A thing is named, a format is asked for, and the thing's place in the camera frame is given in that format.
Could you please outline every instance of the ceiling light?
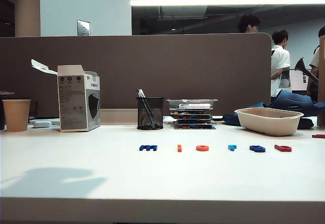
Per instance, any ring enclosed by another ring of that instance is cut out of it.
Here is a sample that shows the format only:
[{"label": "ceiling light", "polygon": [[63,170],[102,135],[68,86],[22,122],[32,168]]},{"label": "ceiling light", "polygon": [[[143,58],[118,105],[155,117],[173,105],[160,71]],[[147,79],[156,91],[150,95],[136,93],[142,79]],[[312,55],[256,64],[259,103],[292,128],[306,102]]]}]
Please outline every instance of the ceiling light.
[{"label": "ceiling light", "polygon": [[325,0],[131,0],[131,6],[316,5]]}]

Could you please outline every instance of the small blue block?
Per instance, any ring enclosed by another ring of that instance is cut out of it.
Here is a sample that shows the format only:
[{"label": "small blue block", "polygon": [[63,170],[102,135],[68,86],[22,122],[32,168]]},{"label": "small blue block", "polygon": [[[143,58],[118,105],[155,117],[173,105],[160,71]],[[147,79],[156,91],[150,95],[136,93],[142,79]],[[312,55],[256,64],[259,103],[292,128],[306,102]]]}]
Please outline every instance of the small blue block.
[{"label": "small blue block", "polygon": [[235,151],[235,149],[237,149],[236,145],[228,145],[228,149],[231,151]]},{"label": "small blue block", "polygon": [[265,152],[265,148],[259,145],[251,145],[249,146],[249,149],[255,152]]},{"label": "small blue block", "polygon": [[157,151],[157,145],[141,145],[139,150],[142,151],[146,149],[146,151],[149,151],[150,149],[153,149],[153,151]]}]

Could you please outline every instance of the blue plastic object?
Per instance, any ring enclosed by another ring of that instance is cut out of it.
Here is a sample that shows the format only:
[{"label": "blue plastic object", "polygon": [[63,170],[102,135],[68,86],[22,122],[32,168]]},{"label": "blue plastic object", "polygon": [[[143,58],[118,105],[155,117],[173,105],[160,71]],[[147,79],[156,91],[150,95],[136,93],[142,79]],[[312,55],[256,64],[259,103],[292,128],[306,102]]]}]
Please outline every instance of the blue plastic object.
[{"label": "blue plastic object", "polygon": [[237,149],[236,145],[228,145],[228,149],[231,151],[235,151],[235,149]]},{"label": "blue plastic object", "polygon": [[260,145],[251,145],[249,146],[249,149],[255,152],[265,152],[265,148]]},{"label": "blue plastic object", "polygon": [[[267,107],[267,105],[264,104],[263,102],[260,102],[255,105],[249,106],[247,108],[253,108],[253,107]],[[222,120],[224,120],[225,123],[227,123],[227,124],[230,124],[233,126],[240,126],[240,122],[239,122],[237,113],[234,113],[233,115],[224,115],[222,117]]]},{"label": "blue plastic object", "polygon": [[308,117],[325,112],[325,102],[314,104],[309,96],[281,90],[269,108],[297,111],[303,113],[304,117]]},{"label": "blue plastic object", "polygon": [[139,150],[143,151],[146,149],[146,151],[149,151],[150,149],[153,149],[153,151],[157,151],[157,145],[141,145]]}]

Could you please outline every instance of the product box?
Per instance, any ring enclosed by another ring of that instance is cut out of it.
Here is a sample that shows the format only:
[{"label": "product box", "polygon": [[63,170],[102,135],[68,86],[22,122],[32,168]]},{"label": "product box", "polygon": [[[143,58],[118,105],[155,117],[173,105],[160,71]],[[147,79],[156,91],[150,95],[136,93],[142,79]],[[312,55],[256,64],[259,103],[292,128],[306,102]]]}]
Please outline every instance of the product box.
[{"label": "product box", "polygon": [[57,75],[61,132],[89,131],[101,123],[100,78],[81,65],[57,66],[57,72],[31,60],[32,67]]}]

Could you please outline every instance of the black object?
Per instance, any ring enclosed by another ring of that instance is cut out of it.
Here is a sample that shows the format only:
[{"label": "black object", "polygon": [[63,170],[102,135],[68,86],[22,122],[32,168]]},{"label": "black object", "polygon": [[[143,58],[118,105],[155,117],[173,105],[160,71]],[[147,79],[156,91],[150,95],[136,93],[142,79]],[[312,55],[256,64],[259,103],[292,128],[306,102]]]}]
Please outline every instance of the black object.
[{"label": "black object", "polygon": [[31,101],[29,107],[29,119],[34,120],[36,118],[36,115],[37,115],[37,102]]},{"label": "black object", "polygon": [[138,129],[156,130],[163,128],[163,97],[145,98],[138,100]]},{"label": "black object", "polygon": [[10,99],[10,96],[13,94],[13,92],[0,91],[0,130],[3,130],[6,125],[4,104],[2,100]]},{"label": "black object", "polygon": [[301,57],[296,66],[295,66],[295,71],[298,70],[298,71],[301,71],[303,72],[304,74],[306,74],[308,77],[311,78],[311,80],[313,80],[313,82],[317,85],[318,87],[318,78],[316,76],[314,76],[313,74],[310,73],[310,71],[308,71],[305,67],[305,64],[304,64],[304,60],[303,60],[303,57]]},{"label": "black object", "polygon": [[100,109],[99,101],[100,99],[96,98],[96,95],[94,93],[88,96],[88,106],[89,106],[89,111],[92,119],[96,117],[97,111]]}]

